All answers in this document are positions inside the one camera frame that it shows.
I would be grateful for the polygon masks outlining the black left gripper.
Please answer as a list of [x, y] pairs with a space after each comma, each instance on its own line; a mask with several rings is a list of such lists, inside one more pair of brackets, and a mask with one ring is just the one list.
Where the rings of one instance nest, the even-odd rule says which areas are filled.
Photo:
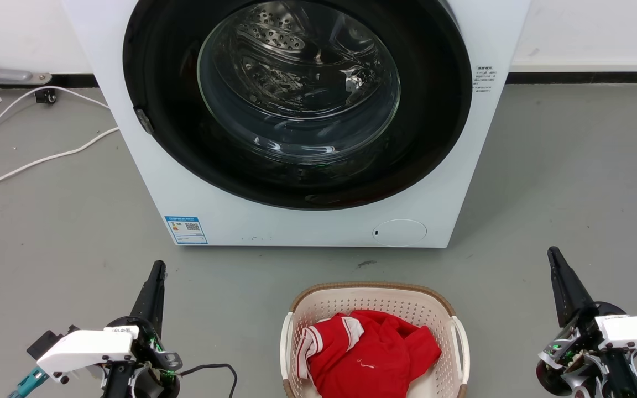
[[156, 260], [132, 307], [130, 316], [120, 317], [109, 327], [138, 327], [131, 354], [122, 360], [106, 360], [106, 397], [177, 397], [182, 367], [180, 356], [161, 342], [166, 264]]

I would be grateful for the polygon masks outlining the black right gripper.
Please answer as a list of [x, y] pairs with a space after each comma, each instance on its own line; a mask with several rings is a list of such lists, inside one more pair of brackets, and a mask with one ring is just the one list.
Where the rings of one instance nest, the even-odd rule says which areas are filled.
[[539, 353], [536, 377], [555, 396], [637, 397], [634, 343], [614, 348], [606, 343], [597, 316], [622, 317], [625, 312], [606, 302], [595, 302], [559, 247], [547, 257], [559, 334]]

